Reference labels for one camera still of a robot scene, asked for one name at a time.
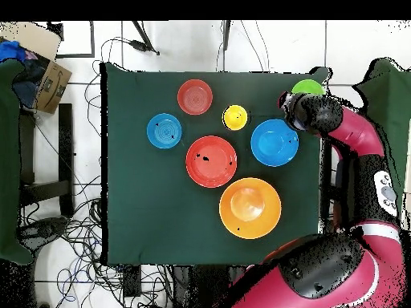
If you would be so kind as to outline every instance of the plate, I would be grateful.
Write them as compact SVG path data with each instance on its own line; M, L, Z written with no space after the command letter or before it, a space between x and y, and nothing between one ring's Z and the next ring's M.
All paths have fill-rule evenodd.
M147 137L157 148L172 148L181 138L180 122L168 113L155 115L147 125Z
M181 85L177 94L178 105L189 115L200 115L206 112L213 101L213 92L207 83L200 79L187 80Z
M275 228L281 216L281 200L266 181L247 177L224 191L219 212L222 224L233 235L255 239Z
M205 136L189 147L185 166L194 182L206 188L217 188L233 177L237 155L223 138Z
M292 160L299 148L297 132L284 120L266 120L253 131L251 151L264 165L278 167Z

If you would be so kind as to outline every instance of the small yellow cup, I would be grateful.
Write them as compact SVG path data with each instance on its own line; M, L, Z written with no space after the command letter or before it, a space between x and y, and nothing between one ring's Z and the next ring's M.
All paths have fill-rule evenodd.
M247 111L239 105L230 105L222 113L222 123L229 130L240 130L247 123Z

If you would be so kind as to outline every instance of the green mat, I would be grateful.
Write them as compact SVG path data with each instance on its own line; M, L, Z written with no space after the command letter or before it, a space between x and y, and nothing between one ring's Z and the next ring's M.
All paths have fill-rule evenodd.
M362 111L382 132L393 187L397 193L397 207L401 211L411 119L411 72L402 69L392 59L375 59L363 82L353 88L363 99Z
M312 74L130 72L106 63L108 80L108 263L254 264L297 237L317 233L319 140L299 134L299 150L288 164L270 168L250 150L253 130L264 120L283 118L277 99L302 79L322 83L328 69ZM213 91L203 115L184 113L179 87L202 79ZM222 112L230 104L250 114L247 125L230 132ZM153 147L146 126L158 113L176 116L183 129L169 150ZM216 135L236 150L238 168L220 188L203 188L185 169L185 155L198 138ZM243 177L258 177L275 187L282 215L265 237L243 240L226 230L218 203L224 189Z
M0 63L0 258L27 265L31 252L16 239L20 187L18 118L20 103L11 85L24 66L15 59Z

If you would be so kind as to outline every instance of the yellow bowl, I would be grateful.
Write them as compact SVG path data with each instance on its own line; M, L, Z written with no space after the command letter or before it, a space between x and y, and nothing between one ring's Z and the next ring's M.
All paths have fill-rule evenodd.
M231 184L220 200L220 218L235 236L255 239L267 235L279 222L281 200L275 189L258 178Z
M222 113L222 122L230 130L240 130L247 122L247 111L239 105L231 105Z

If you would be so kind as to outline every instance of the orange plate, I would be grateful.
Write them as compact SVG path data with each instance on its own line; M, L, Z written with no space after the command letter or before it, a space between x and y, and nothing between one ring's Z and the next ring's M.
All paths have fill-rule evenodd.
M189 147L185 166L194 182L206 188L217 188L233 177L237 156L231 144L223 138L206 136Z
M254 239L267 235L279 222L281 200L275 189L258 178L242 178L222 194L220 217L235 236Z

